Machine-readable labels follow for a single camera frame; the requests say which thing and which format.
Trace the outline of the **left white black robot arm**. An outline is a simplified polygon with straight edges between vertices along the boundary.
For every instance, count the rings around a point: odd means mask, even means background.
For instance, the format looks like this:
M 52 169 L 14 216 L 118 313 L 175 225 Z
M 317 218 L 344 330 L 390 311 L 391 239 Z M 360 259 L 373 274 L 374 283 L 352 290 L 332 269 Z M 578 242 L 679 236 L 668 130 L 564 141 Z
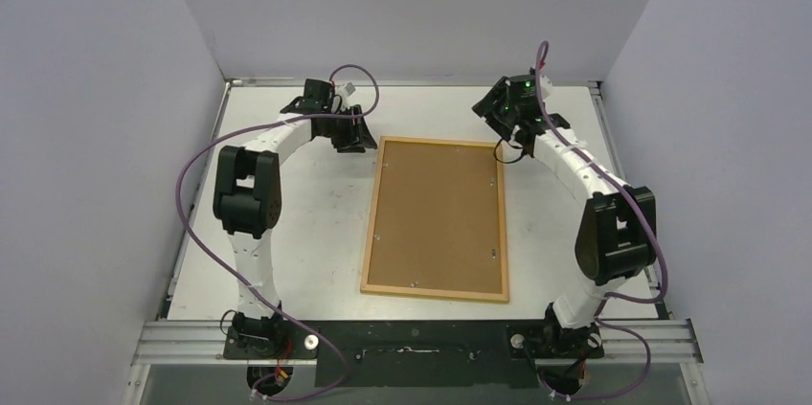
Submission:
M 316 138 L 330 140 L 339 153 L 375 149 L 354 93 L 350 82 L 309 79 L 303 93 L 281 110 L 279 125 L 218 153 L 213 211 L 232 246 L 238 274 L 231 332 L 237 346 L 261 357 L 276 357 L 290 345 L 271 252 L 272 230 L 282 213 L 281 166 Z

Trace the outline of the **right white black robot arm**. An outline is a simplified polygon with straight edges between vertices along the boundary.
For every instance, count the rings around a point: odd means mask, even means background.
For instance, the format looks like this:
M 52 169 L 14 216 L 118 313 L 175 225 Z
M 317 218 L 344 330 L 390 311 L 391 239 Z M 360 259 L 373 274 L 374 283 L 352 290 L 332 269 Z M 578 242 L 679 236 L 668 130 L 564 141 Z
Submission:
M 548 78 L 502 77 L 472 110 L 501 141 L 544 164 L 583 206 L 575 238 L 578 271 L 548 305 L 522 347 L 539 358 L 601 356 L 596 318 L 620 287 L 657 257 L 651 243 L 655 199 L 599 163 L 571 125 L 547 111 Z

